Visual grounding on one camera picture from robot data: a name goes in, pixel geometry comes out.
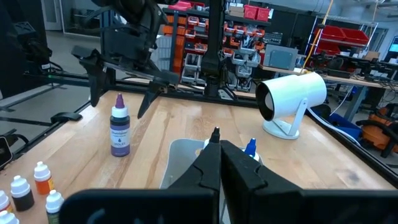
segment orange bottle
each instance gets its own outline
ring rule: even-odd
[[[9,198],[4,191],[0,190],[0,212],[2,211],[13,212]]]
[[[48,195],[51,190],[54,189],[54,182],[51,178],[51,172],[49,167],[43,162],[38,162],[37,167],[35,167],[35,183],[37,192],[40,195]]]

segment purple dropper bottle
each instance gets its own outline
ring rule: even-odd
[[[111,153],[122,157],[130,153],[130,116],[127,106],[124,105],[121,93],[112,107],[111,116]]]

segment wooden table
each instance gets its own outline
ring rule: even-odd
[[[117,93],[107,92],[98,106],[81,112],[0,173],[0,189],[10,195],[15,175],[26,177],[35,205],[17,213],[21,223],[46,223],[45,196],[37,195],[33,170],[44,161],[64,197],[87,188],[157,189],[165,172],[170,143],[180,138],[206,139],[215,126],[221,138],[245,146],[257,138],[265,165],[306,189],[394,189],[347,148],[308,117],[300,137],[289,141],[262,130],[257,109],[160,97],[137,119],[142,95],[123,93],[131,116],[131,153],[111,155],[109,117]]]

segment purple bottle cap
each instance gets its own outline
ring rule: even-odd
[[[117,109],[123,109],[124,108],[124,101],[123,101],[123,96],[122,96],[121,93],[118,94],[118,98],[116,99],[115,107]]]

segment white cable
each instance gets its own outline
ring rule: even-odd
[[[349,94],[353,91],[353,88],[354,88],[354,86],[352,86],[352,87],[348,90],[348,92],[347,92],[346,96],[344,97],[343,101],[340,103],[340,105],[338,105],[338,107],[337,107],[333,112],[330,113],[330,115],[336,113],[336,111],[338,110],[338,108],[340,108],[340,106],[343,105],[344,101],[346,101],[346,99],[347,99],[347,97],[349,96]]]
[[[346,137],[349,138],[351,141],[355,142],[355,144],[357,144],[358,146],[361,147],[361,144],[360,144],[359,142],[357,142],[357,140],[356,140],[354,137],[352,137],[352,136],[350,136],[349,134],[347,134],[346,132],[344,132],[344,131],[342,131],[342,130],[340,130],[340,129],[334,127],[334,126],[332,126],[331,124],[328,124],[326,121],[324,121],[323,119],[321,119],[314,111],[312,111],[311,108],[307,108],[307,109],[308,109],[308,111],[312,114],[312,116],[314,116],[314,117],[315,117],[319,122],[321,122],[323,125],[325,125],[326,127],[330,128],[330,129],[332,129],[332,130],[334,130],[334,131],[337,131],[337,132],[339,132],[340,134],[346,136]]]

